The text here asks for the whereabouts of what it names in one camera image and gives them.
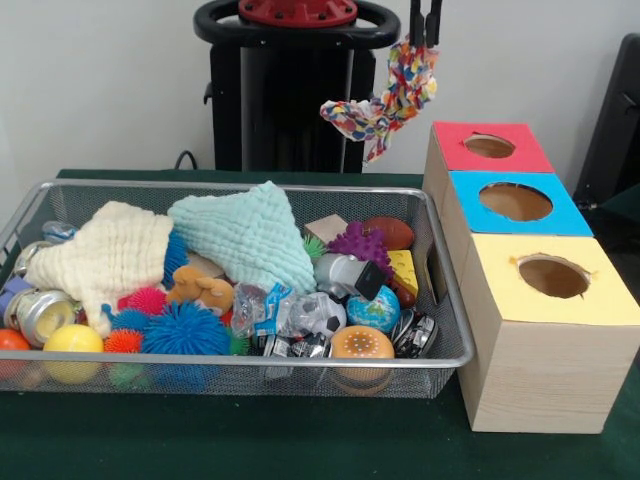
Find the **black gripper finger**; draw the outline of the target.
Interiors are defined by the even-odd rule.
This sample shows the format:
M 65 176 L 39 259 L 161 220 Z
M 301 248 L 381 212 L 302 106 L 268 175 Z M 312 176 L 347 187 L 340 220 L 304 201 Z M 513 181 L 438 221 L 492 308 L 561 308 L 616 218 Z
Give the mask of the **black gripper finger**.
M 425 18 L 425 44 L 428 48 L 439 44 L 442 4 L 443 0 L 432 0 Z
M 409 43 L 411 46 L 424 44 L 425 18 L 422 14 L 421 0 L 410 1 Z

